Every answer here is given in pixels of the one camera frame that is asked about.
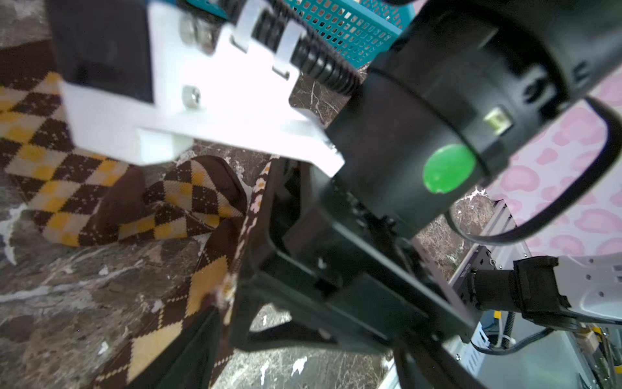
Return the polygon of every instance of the screw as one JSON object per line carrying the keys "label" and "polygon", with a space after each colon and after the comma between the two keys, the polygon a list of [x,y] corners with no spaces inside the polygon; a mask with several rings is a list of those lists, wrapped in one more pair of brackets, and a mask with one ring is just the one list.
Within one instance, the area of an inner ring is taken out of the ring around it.
{"label": "screw", "polygon": [[186,85],[182,90],[183,104],[188,108],[198,108],[201,103],[201,91],[197,87]]}
{"label": "screw", "polygon": [[337,150],[337,146],[335,146],[334,143],[332,143],[331,141],[325,141],[324,142],[326,144],[326,146],[328,146],[328,148],[334,152],[335,154],[338,153],[339,151]]}
{"label": "screw", "polygon": [[323,328],[318,328],[317,332],[320,334],[320,336],[324,339],[324,340],[328,340],[330,338],[332,338],[332,336],[328,333],[328,331],[326,331]]}
{"label": "screw", "polygon": [[197,41],[197,19],[192,15],[184,15],[179,22],[179,36],[183,43],[194,44]]}
{"label": "screw", "polygon": [[205,21],[197,22],[197,42],[204,52],[208,54],[214,52],[217,33],[218,31],[213,24],[209,24]]}

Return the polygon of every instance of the dark marble surface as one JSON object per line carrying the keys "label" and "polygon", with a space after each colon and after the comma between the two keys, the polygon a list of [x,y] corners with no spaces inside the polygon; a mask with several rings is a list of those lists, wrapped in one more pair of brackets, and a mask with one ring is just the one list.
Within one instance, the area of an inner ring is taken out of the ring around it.
{"label": "dark marble surface", "polygon": [[[49,37],[42,0],[0,0],[0,47]],[[346,103],[309,78],[301,77],[290,103],[312,110],[328,124]],[[263,169],[267,155],[196,142],[183,157],[218,155],[246,184]],[[146,168],[153,183],[174,162]],[[465,196],[454,215],[468,232],[478,232],[492,214],[485,196]],[[22,200],[0,174],[0,222],[12,227],[9,248],[16,265],[0,250],[0,387],[80,388],[188,276],[207,237],[113,244],[96,248],[52,245],[36,230]],[[468,248],[444,220],[417,237],[448,278]],[[273,326],[287,315],[266,306],[255,328]],[[306,360],[299,373],[292,371]],[[374,388],[384,373],[384,357],[314,349],[236,353],[217,388]],[[264,384],[261,384],[262,371]]]}

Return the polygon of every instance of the black cable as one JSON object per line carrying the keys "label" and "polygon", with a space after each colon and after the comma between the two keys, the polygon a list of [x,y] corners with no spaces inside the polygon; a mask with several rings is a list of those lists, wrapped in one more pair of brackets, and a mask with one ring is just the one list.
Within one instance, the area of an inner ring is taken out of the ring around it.
{"label": "black cable", "polygon": [[[503,335],[508,337],[512,336],[512,329],[514,328],[514,318],[516,318],[516,312],[509,312],[508,318],[506,319],[506,325],[503,329]],[[501,341],[501,348],[508,349],[509,348],[509,339],[507,337],[503,337]]]}
{"label": "black cable", "polygon": [[491,349],[482,349],[481,347],[476,346],[473,342],[471,342],[471,344],[473,345],[473,347],[475,348],[475,350],[486,354],[486,355],[509,355],[509,354],[513,354],[517,351],[520,351],[521,349],[527,347],[528,345],[532,344],[533,342],[542,339],[543,337],[549,335],[550,333],[552,333],[553,329],[551,328],[545,328],[540,332],[536,332],[533,335],[530,335],[528,337],[526,337],[525,339],[521,340],[520,342],[518,342],[516,345],[514,345],[514,347],[510,347],[509,349],[505,349],[505,350],[491,350]]}
{"label": "black cable", "polygon": [[607,127],[607,140],[598,157],[590,164],[575,182],[570,185],[562,195],[559,196],[543,211],[532,217],[525,224],[513,230],[493,236],[472,235],[463,232],[454,222],[451,211],[444,213],[449,227],[464,239],[468,239],[482,245],[509,245],[518,241],[525,240],[531,235],[542,230],[547,224],[555,220],[569,206],[581,199],[605,175],[607,170],[620,156],[622,149],[622,124],[617,112],[596,98],[586,96],[585,101],[591,106],[594,112],[605,122]]}
{"label": "black cable", "polygon": [[[290,58],[291,64],[327,88],[342,95],[351,95],[361,85],[358,72],[288,5],[281,0],[267,1],[272,11],[262,12],[253,29],[253,38],[276,51],[287,22],[296,21],[305,28],[307,35],[298,41]],[[234,24],[244,4],[245,0],[218,1],[218,5]]]}

